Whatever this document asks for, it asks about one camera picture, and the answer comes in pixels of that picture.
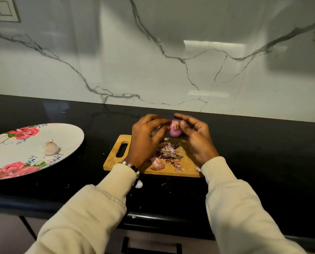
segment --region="sleeve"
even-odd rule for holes
[[[223,157],[202,166],[206,209],[221,254],[306,253],[287,240],[251,186],[238,180]]]
[[[63,205],[26,253],[104,253],[110,233],[126,214],[126,195],[135,180],[132,169],[115,165],[100,184],[83,187]]]

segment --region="person's right hand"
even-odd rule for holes
[[[189,149],[198,162],[203,165],[208,160],[220,156],[213,145],[206,123],[180,113],[175,113],[174,117],[181,119],[180,128],[185,133]]]

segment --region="plate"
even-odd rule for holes
[[[0,180],[52,166],[77,150],[83,139],[81,128],[64,123],[39,124],[0,134]]]

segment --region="cutting board handle hole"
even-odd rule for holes
[[[118,151],[117,151],[117,153],[116,153],[116,157],[117,157],[117,158],[123,157],[123,155],[124,155],[125,152],[126,152],[127,146],[128,146],[128,142],[127,142],[127,141],[123,141],[123,142],[121,143],[121,146],[120,146],[120,148],[118,148]]]

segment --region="hand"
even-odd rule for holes
[[[185,133],[189,149],[198,162],[203,165],[208,160],[220,156],[213,145],[206,123],[180,113],[175,113],[174,117],[182,119],[180,128]]]
[[[163,119],[158,115],[148,114],[141,118],[132,128],[132,140],[127,157],[124,159],[139,168],[143,165],[157,149],[157,146],[170,130],[172,120]],[[158,126],[162,126],[154,136],[152,131]]]

